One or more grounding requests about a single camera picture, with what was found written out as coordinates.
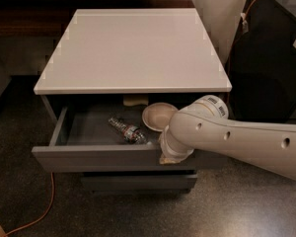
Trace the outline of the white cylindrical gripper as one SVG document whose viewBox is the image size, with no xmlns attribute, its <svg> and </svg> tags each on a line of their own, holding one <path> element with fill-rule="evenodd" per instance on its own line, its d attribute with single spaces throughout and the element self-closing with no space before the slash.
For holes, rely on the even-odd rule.
<svg viewBox="0 0 296 237">
<path fill-rule="evenodd" d="M 166 126 L 162 131 L 159 142 L 162 150 L 162 156 L 159 159 L 161 165 L 179 164 L 193 153 L 193 149 L 179 142 Z"/>
</svg>

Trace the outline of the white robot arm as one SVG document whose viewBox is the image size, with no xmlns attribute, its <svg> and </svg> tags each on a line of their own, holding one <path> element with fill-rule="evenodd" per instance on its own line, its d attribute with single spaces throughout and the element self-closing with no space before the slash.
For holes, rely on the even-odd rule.
<svg viewBox="0 0 296 237">
<path fill-rule="evenodd" d="M 296 124 L 243 122 L 228 115 L 226 104 L 213 95 L 177 111 L 160 135 L 163 159 L 181 163 L 198 149 L 296 181 Z"/>
</svg>

